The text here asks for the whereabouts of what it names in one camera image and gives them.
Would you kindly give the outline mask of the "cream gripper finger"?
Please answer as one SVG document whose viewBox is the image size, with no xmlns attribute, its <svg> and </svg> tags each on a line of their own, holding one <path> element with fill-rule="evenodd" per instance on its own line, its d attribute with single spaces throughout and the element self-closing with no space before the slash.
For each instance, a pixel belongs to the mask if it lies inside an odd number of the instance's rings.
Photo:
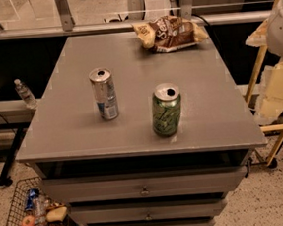
<svg viewBox="0 0 283 226">
<path fill-rule="evenodd" d="M 256 30 L 250 34 L 246 39 L 246 45 L 250 47 L 262 47 L 267 45 L 267 30 L 268 30 L 268 20 L 264 20 L 261 25 L 259 25 Z"/>
<path fill-rule="evenodd" d="M 259 125 L 271 124 L 283 112 L 283 58 L 274 67 L 265 66 L 259 85 L 254 119 Z"/>
</svg>

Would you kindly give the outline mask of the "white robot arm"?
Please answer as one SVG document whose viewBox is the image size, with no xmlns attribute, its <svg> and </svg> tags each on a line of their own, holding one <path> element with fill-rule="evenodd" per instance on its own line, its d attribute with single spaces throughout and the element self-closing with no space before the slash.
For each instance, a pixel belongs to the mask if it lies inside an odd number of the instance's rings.
<svg viewBox="0 0 283 226">
<path fill-rule="evenodd" d="M 265 66 L 260 80 L 260 94 L 255 102 L 254 119 L 259 125 L 273 123 L 283 112 L 283 0 L 273 8 L 268 19 L 250 34 L 246 45 L 266 45 L 280 60 L 274 67 Z"/>
</svg>

